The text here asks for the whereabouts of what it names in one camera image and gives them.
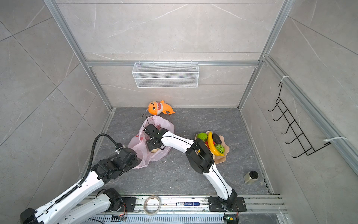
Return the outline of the banana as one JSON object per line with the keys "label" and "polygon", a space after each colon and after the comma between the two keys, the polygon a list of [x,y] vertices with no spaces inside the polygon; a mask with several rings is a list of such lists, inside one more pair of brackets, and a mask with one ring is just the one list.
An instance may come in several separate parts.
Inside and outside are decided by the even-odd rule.
{"label": "banana", "polygon": [[213,139],[212,139],[212,132],[209,131],[208,132],[208,140],[207,140],[207,143],[208,143],[208,147],[210,149],[210,151],[215,155],[215,156],[224,156],[224,154],[220,154],[216,148],[215,148],[215,145],[213,143]]}

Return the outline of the green round guava fruit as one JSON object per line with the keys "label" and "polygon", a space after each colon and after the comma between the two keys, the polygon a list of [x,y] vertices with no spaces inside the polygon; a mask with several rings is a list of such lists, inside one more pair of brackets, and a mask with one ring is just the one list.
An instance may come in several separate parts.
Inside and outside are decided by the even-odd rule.
{"label": "green round guava fruit", "polygon": [[207,142],[208,135],[206,133],[198,133],[196,138],[202,140],[203,142]]}

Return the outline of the dark avocado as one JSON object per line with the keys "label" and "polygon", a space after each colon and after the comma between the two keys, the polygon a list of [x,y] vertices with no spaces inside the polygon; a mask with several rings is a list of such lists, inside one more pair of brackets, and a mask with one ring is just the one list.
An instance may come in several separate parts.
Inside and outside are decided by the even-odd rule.
{"label": "dark avocado", "polygon": [[222,144],[222,140],[221,140],[221,138],[219,137],[218,134],[212,133],[212,139],[213,139],[213,143],[215,145],[217,145],[217,144],[221,145]]}

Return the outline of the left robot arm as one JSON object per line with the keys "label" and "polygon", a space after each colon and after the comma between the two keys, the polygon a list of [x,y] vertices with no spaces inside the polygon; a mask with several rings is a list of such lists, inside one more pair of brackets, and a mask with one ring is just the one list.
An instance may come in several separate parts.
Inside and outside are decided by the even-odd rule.
{"label": "left robot arm", "polygon": [[137,154],[122,148],[112,157],[102,159],[89,173],[57,198],[37,208],[28,208],[20,215],[22,224],[79,224],[106,210],[118,211],[122,205],[120,194],[113,188],[105,190],[92,201],[78,204],[109,181],[120,177],[139,164]]}

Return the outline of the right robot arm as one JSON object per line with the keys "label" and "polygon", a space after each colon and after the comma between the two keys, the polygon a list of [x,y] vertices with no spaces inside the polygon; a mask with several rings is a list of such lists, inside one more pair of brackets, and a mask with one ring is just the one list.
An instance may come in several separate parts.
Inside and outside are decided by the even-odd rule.
{"label": "right robot arm", "polygon": [[202,140],[185,139],[165,128],[157,129],[152,124],[147,125],[144,132],[149,137],[146,144],[150,150],[172,147],[186,154],[193,170],[203,174],[216,190],[217,197],[211,197],[210,204],[226,211],[236,209],[237,193],[219,173],[213,154]]}

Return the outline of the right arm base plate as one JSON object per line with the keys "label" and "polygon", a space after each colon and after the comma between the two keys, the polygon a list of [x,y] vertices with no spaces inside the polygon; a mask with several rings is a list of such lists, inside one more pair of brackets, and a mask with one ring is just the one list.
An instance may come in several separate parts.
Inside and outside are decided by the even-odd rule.
{"label": "right arm base plate", "polygon": [[243,197],[223,200],[219,197],[208,197],[210,212],[246,212],[247,207]]}

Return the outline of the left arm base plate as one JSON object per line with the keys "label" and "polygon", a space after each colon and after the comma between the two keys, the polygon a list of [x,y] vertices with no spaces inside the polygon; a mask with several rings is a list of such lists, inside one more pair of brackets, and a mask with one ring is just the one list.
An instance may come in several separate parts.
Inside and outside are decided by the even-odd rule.
{"label": "left arm base plate", "polygon": [[123,197],[121,199],[116,199],[111,203],[109,210],[111,212],[134,212],[134,208],[136,205],[136,197]]}

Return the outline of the pink plastic bag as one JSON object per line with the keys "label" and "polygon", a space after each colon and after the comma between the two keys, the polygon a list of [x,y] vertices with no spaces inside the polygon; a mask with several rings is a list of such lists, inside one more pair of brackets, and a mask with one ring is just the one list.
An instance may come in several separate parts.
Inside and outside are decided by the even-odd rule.
{"label": "pink plastic bag", "polygon": [[154,125],[159,131],[168,130],[174,132],[174,125],[168,120],[160,116],[151,116],[143,122],[138,134],[130,140],[128,147],[137,153],[137,157],[141,160],[134,169],[145,168],[150,162],[158,161],[165,157],[171,147],[160,146],[155,140],[154,134],[148,135],[145,128],[148,125]]}

